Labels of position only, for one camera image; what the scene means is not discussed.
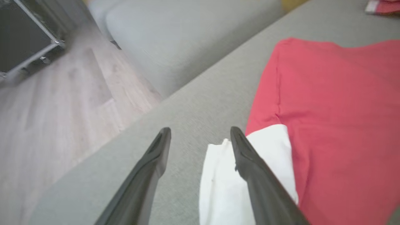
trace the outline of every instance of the gray sofa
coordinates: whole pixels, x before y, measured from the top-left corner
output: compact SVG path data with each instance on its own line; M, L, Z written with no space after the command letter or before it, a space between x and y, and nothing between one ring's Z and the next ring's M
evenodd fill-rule
M89 9L163 97L283 15L280 0L93 0Z
M261 73L275 44L296 37L356 47L400 38L400 20L366 15L366 0L310 0L224 57L59 180L31 225L93 224L162 127L170 127L168 165L150 224L198 224L207 144L245 128Z

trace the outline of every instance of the wooden floor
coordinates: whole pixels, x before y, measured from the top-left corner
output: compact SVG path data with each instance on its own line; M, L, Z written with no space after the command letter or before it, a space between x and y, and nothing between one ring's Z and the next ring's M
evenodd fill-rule
M0 224L25 225L43 192L161 101L86 24L66 54L0 88Z

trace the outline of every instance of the yellow object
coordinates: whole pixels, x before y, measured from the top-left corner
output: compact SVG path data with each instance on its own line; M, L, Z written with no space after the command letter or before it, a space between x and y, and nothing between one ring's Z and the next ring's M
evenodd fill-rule
M288 13L308 0L281 0L283 10Z

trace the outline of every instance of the white towel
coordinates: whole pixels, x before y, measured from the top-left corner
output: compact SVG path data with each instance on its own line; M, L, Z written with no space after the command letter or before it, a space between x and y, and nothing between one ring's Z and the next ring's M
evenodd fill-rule
M272 125L251 133L247 139L298 204L287 127ZM200 225L256 224L247 182L235 171L235 166L228 139L221 145L208 145L200 182Z

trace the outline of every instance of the red cloth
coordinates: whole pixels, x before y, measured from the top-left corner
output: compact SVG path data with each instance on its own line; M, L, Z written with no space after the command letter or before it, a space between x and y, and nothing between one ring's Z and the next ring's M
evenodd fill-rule
M387 223L400 204L400 41L278 43L246 134L280 123L313 225Z

